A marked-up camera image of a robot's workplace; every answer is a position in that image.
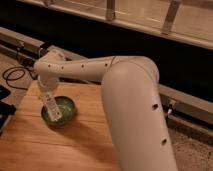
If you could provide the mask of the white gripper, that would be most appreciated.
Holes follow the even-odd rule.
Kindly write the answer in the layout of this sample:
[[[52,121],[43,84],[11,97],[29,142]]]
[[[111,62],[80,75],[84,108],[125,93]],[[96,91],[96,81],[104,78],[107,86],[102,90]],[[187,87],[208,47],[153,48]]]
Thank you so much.
[[[54,94],[59,86],[59,79],[56,77],[39,76],[37,83],[41,93]]]

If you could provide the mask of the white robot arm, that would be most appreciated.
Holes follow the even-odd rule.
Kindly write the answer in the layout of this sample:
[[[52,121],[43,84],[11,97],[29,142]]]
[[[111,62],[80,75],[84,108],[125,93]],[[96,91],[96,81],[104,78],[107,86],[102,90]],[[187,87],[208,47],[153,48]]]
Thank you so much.
[[[52,121],[64,117],[53,92],[59,79],[101,84],[101,99],[121,171],[178,171],[159,95],[159,71],[143,56],[67,61],[51,50],[34,64]]]

